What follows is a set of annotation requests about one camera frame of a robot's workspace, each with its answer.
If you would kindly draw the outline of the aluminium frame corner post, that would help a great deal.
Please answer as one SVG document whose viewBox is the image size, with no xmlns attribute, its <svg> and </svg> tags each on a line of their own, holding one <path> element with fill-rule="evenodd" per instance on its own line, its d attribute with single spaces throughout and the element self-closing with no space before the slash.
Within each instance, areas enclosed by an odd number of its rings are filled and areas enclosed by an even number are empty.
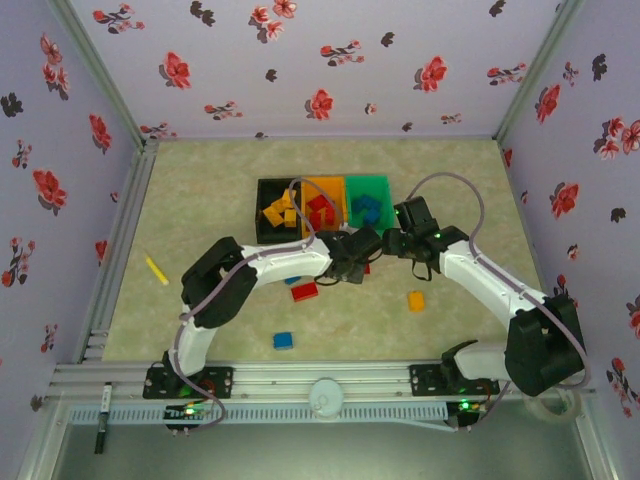
<svg viewBox="0 0 640 480">
<path fill-rule="evenodd" d="M 46 3 L 65 30 L 99 90 L 111 104 L 122 125 L 133 140 L 136 149 L 142 151 L 145 148 L 146 141 L 139 133 L 139 129 L 135 124 L 134 118 L 123 96 L 83 26 L 71 0 L 46 0 Z"/>
<path fill-rule="evenodd" d="M 545 73 L 548 64 L 560 48 L 563 38 L 585 3 L 586 0 L 562 0 L 559 3 L 554 21 L 528 67 L 528 73 L 511 101 L 497 131 L 492 136 L 492 139 L 499 145 L 504 142 L 511 128 L 515 126 L 516 121 L 526 109 L 526 103 L 537 82 Z"/>
</svg>

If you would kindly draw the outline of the white round cap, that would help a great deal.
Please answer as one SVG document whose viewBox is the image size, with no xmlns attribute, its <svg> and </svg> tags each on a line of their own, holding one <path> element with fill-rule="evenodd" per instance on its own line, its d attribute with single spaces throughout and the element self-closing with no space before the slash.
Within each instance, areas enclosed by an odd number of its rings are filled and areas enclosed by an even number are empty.
<svg viewBox="0 0 640 480">
<path fill-rule="evenodd" d="M 311 412 L 320 420 L 335 420 L 344 405 L 344 391 L 333 379 L 321 378 L 316 381 L 308 396 Z"/>
</svg>

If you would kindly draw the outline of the black plastic bin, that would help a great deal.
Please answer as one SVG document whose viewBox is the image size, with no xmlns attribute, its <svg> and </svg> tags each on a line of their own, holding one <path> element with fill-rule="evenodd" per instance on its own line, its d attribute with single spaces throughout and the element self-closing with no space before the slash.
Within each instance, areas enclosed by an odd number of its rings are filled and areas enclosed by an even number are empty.
<svg viewBox="0 0 640 480">
<path fill-rule="evenodd" d="M 260 245 L 286 243 L 302 238 L 301 221 L 297 214 L 294 227 L 286 227 L 284 224 L 274 227 L 264 214 L 266 208 L 288 193 L 292 181 L 292 177 L 262 178 L 257 181 L 255 232 Z"/>
</svg>

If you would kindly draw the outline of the aluminium table side rail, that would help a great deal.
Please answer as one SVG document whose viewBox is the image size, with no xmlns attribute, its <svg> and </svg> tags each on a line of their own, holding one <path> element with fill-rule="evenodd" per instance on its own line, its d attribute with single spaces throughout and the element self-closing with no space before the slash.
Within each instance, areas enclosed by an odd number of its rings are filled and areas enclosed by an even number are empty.
<svg viewBox="0 0 640 480">
<path fill-rule="evenodd" d="M 148 141 L 132 158 L 131 168 L 117 204 L 113 228 L 99 267 L 97 283 L 74 351 L 75 364 L 100 362 L 103 359 L 158 148 L 157 141 Z"/>
</svg>

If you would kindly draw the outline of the green plastic bin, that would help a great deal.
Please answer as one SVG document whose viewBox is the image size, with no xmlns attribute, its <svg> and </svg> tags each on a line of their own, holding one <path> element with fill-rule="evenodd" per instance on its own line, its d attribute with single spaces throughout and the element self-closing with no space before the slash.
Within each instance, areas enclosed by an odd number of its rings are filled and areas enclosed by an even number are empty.
<svg viewBox="0 0 640 480">
<path fill-rule="evenodd" d="M 359 196 L 372 196 L 382 203 L 381 218 L 376 228 L 381 235 L 385 230 L 395 225 L 395 213 L 391 198 L 391 188 L 388 178 L 384 175 L 348 175 L 345 177 L 346 200 L 348 208 L 348 224 L 354 228 L 364 227 L 363 216 L 368 210 L 358 214 L 352 211 L 351 200 Z"/>
</svg>

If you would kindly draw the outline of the black and white marker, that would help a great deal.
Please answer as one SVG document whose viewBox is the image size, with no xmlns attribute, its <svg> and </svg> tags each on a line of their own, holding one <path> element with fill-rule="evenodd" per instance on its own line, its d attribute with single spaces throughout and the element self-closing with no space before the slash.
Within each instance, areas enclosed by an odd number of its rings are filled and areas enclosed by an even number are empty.
<svg viewBox="0 0 640 480">
<path fill-rule="evenodd" d="M 107 426 L 110 415 L 110 406 L 112 398 L 113 385 L 107 382 L 102 391 L 101 404 L 98 415 L 98 430 L 96 434 L 94 454 L 101 455 L 104 452 L 104 445 L 107 435 Z"/>
</svg>

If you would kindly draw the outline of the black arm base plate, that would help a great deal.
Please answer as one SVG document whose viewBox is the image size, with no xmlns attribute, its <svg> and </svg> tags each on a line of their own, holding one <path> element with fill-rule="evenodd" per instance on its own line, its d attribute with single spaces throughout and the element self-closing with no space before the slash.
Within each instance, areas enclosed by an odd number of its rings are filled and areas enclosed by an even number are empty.
<svg viewBox="0 0 640 480">
<path fill-rule="evenodd" d="M 414 397 L 474 396 L 491 397 L 500 393 L 497 381 L 486 378 L 470 380 L 442 364 L 409 366 L 409 381 Z"/>
<path fill-rule="evenodd" d="M 231 397 L 234 370 L 231 367 L 205 367 L 189 377 L 197 389 L 164 365 L 152 364 L 146 372 L 142 397 L 146 400 L 201 399 L 213 395 L 219 399 Z"/>
</svg>

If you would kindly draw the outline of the aluminium front mounting rail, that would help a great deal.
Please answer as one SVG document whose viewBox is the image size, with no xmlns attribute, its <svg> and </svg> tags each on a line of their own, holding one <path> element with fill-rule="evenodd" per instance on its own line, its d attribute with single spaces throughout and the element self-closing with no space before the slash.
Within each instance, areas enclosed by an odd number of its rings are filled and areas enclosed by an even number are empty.
<svg viewBox="0 0 640 480">
<path fill-rule="evenodd" d="M 436 364 L 434 361 L 392 362 L 214 362 L 209 367 L 234 370 L 231 397 L 236 403 L 299 403 L 308 399 L 313 384 L 321 378 L 339 383 L 348 402 L 409 401 L 412 399 L 482 399 L 485 396 L 454 395 L 414 397 L 409 366 Z M 47 398 L 97 399 L 107 382 L 118 400 L 144 399 L 144 380 L 151 365 L 139 363 L 85 363 L 60 365 L 54 369 Z"/>
</svg>

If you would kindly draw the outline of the clear tape roll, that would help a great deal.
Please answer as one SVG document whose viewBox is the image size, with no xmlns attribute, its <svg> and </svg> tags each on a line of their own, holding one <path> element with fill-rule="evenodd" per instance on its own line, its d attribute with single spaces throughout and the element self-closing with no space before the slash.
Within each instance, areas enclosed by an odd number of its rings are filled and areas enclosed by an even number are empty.
<svg viewBox="0 0 640 480">
<path fill-rule="evenodd" d="M 551 388 L 535 397 L 523 394 L 522 400 L 533 417 L 553 425 L 571 423 L 582 413 L 582 399 L 573 390 Z"/>
</svg>

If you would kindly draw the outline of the orange plastic bin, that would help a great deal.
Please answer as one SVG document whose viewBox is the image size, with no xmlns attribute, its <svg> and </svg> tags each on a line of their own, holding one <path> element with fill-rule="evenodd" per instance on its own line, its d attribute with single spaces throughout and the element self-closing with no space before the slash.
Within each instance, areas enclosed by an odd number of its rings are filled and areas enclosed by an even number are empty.
<svg viewBox="0 0 640 480">
<path fill-rule="evenodd" d="M 346 201 L 346 184 L 344 176 L 316 176 L 307 177 L 306 181 L 301 183 L 300 190 L 301 210 L 308 219 L 312 212 L 306 202 L 317 195 L 323 195 L 327 200 L 327 206 L 331 206 L 336 211 L 336 225 L 330 230 L 337 231 L 348 221 L 348 208 Z"/>
</svg>

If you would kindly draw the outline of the controller board with green light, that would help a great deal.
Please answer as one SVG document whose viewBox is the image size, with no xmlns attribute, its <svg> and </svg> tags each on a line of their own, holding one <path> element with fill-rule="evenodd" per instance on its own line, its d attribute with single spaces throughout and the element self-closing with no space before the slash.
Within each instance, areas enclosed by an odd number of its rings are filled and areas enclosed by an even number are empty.
<svg viewBox="0 0 640 480">
<path fill-rule="evenodd" d="M 470 432 L 487 415 L 486 406 L 482 402 L 461 400 L 448 402 L 446 407 L 446 424 L 458 431 Z"/>
<path fill-rule="evenodd" d="M 168 405 L 163 413 L 164 425 L 175 435 L 189 434 L 210 420 L 213 405 L 209 402 L 189 402 Z"/>
</svg>

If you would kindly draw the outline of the yellow stick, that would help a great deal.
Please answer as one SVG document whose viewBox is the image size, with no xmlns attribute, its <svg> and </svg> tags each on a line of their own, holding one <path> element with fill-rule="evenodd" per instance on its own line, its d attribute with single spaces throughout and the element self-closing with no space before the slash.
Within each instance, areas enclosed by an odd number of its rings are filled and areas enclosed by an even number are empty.
<svg viewBox="0 0 640 480">
<path fill-rule="evenodd" d="M 154 274 L 154 276 L 158 279 L 158 281 L 163 286 L 168 286 L 170 284 L 169 279 L 166 277 L 164 272 L 159 268 L 159 266 L 154 262 L 154 260 L 148 254 L 144 254 L 144 260 L 146 265 Z"/>
</svg>

